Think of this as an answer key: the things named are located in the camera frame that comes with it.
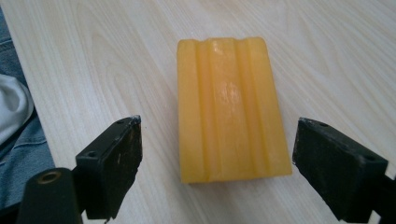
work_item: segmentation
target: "denim jeans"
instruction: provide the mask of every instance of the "denim jeans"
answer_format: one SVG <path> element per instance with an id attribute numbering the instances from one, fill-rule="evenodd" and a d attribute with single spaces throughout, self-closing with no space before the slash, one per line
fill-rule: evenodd
<path id="1" fill-rule="evenodd" d="M 27 87 L 17 52 L 0 8 L 0 74 Z M 0 210 L 21 201 L 26 181 L 54 163 L 37 113 L 0 146 Z"/>

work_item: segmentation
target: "white cloth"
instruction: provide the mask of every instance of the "white cloth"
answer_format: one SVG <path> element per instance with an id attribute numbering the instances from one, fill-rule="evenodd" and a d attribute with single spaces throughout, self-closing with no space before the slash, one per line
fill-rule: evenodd
<path id="1" fill-rule="evenodd" d="M 30 118 L 33 109 L 29 90 L 15 77 L 0 74 L 0 145 Z"/>

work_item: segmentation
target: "wood grain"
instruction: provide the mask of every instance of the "wood grain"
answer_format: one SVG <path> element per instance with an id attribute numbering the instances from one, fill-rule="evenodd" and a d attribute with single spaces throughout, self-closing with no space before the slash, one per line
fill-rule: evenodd
<path id="1" fill-rule="evenodd" d="M 338 223 L 293 175 L 180 183 L 177 41 L 266 40 L 291 155 L 299 117 L 327 122 L 396 174 L 396 2 L 29 1 L 2 9 L 57 166 L 142 117 L 144 160 L 113 223 Z M 378 221 L 372 215 L 371 223 Z"/>

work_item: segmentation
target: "soap bar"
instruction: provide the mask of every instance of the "soap bar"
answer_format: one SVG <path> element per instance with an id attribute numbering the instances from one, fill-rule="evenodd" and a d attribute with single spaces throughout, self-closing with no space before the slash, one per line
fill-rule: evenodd
<path id="1" fill-rule="evenodd" d="M 177 85 L 183 183 L 291 174 L 262 38 L 180 40 Z"/>

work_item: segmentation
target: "screw hole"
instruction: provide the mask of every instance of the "screw hole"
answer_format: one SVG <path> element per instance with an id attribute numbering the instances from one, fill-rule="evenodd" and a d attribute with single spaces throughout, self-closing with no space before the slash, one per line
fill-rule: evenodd
<path id="1" fill-rule="evenodd" d="M 367 161 L 375 161 L 375 158 L 374 158 L 373 156 L 364 156 L 364 158 L 365 158 Z"/>
<path id="2" fill-rule="evenodd" d="M 90 152 L 87 154 L 87 156 L 89 156 L 89 157 L 96 157 L 96 152 L 90 151 Z"/>
<path id="3" fill-rule="evenodd" d="M 39 184 L 45 185 L 49 184 L 61 176 L 61 173 L 58 171 L 49 172 L 40 176 L 37 180 Z"/>

